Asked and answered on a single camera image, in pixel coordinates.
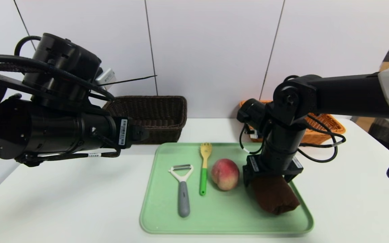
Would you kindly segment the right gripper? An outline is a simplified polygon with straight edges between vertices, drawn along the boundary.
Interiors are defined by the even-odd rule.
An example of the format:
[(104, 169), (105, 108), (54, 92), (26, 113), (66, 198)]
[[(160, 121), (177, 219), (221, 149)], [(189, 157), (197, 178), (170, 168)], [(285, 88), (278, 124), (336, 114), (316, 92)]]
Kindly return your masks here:
[(303, 166), (296, 159), (296, 148), (288, 145), (264, 144), (260, 154), (247, 156), (247, 165), (243, 166), (243, 183), (248, 187), (257, 176), (282, 175), (286, 183), (290, 183)]

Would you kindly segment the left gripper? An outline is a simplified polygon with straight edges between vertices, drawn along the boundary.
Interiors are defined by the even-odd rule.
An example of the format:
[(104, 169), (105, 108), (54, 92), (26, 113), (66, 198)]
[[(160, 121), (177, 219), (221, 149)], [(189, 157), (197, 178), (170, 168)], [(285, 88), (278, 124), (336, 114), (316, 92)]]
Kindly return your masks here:
[[(130, 142), (127, 142), (129, 125), (128, 117), (118, 117), (110, 114), (86, 114), (86, 150), (113, 148), (97, 136), (92, 136), (93, 131), (118, 145), (120, 149), (129, 148), (131, 146)], [(149, 131), (145, 127), (130, 125), (131, 142), (143, 142), (148, 137)]]

